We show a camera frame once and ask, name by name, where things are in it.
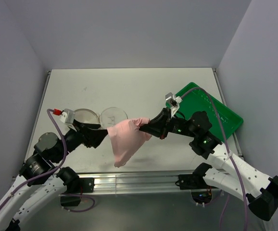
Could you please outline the pink bra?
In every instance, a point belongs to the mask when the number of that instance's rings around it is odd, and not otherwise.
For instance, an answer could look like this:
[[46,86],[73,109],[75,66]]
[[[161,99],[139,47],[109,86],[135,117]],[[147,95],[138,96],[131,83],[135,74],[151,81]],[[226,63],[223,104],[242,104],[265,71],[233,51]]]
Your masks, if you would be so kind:
[[149,122],[149,118],[140,117],[127,119],[107,128],[115,167],[124,166],[138,149],[152,137],[150,134],[140,131],[140,128]]

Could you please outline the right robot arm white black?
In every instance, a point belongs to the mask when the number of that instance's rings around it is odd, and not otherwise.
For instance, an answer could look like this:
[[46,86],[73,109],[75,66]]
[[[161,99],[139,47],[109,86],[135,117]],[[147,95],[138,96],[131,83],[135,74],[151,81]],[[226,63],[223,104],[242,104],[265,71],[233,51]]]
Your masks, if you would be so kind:
[[205,159],[191,174],[190,179],[179,177],[180,188],[189,182],[197,187],[206,185],[222,189],[246,203],[258,218],[269,221],[278,209],[278,176],[271,177],[249,165],[232,151],[209,129],[205,111],[195,112],[189,120],[171,117],[170,109],[163,108],[161,113],[140,131],[149,133],[161,140],[168,133],[192,137],[189,143],[198,156]]

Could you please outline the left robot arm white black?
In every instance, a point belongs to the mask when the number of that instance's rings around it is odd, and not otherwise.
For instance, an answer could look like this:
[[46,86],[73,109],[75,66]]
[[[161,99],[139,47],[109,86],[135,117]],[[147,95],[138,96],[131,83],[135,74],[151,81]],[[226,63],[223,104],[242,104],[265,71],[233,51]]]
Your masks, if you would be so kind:
[[82,191],[79,176],[61,164],[78,146],[97,148],[108,131],[97,124],[78,121],[60,138],[53,132],[43,134],[34,153],[23,164],[13,185],[0,200],[0,231],[18,231],[43,206],[63,193]]

